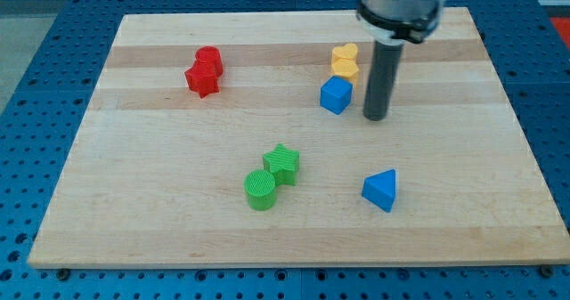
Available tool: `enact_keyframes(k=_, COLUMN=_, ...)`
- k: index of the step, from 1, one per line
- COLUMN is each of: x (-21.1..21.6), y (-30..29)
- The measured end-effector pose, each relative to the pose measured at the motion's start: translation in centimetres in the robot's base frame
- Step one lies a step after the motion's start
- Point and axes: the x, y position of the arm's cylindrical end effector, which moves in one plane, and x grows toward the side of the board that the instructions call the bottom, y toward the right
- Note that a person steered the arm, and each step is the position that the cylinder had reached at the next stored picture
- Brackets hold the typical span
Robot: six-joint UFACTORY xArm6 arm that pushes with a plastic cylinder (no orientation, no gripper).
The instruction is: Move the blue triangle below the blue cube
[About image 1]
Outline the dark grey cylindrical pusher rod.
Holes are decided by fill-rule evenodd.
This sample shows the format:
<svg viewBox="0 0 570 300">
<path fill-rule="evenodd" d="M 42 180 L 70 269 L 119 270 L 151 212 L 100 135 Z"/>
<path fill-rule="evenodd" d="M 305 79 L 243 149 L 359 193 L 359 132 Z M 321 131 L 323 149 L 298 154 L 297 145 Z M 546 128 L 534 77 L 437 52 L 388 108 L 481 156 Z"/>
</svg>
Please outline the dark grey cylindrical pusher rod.
<svg viewBox="0 0 570 300">
<path fill-rule="evenodd" d="M 387 116 L 402 50 L 402 45 L 374 43 L 363 104 L 363 115 L 371 121 Z"/>
</svg>

